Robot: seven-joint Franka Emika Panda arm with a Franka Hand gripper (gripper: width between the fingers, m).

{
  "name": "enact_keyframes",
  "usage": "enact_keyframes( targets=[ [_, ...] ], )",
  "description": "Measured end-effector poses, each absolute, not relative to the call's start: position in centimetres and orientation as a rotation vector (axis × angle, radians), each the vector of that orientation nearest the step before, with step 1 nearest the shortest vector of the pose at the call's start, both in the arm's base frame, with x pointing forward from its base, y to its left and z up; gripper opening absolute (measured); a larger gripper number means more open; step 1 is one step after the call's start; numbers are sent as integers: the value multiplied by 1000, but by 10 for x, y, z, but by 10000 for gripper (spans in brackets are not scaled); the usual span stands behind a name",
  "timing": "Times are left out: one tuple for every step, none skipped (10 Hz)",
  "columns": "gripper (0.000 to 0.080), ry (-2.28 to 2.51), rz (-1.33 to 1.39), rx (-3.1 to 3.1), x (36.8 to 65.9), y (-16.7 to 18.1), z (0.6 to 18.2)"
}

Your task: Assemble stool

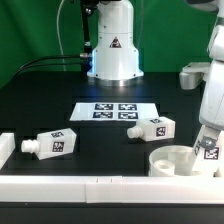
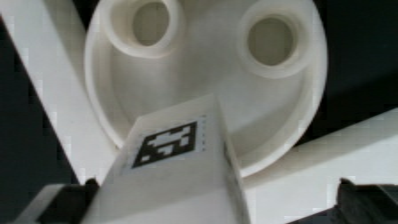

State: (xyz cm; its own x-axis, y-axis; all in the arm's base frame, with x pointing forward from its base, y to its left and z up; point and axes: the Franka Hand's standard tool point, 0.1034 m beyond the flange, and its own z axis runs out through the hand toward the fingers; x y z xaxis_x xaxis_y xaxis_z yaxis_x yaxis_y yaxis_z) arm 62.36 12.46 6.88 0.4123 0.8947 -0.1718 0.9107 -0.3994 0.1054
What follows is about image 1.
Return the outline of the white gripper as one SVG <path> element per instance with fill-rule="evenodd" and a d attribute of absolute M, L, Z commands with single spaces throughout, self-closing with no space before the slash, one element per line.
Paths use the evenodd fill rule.
<path fill-rule="evenodd" d="M 213 129 L 224 131 L 224 63 L 213 61 L 207 77 L 200 108 L 199 121 Z M 217 140 L 203 136 L 200 146 L 212 150 Z"/>

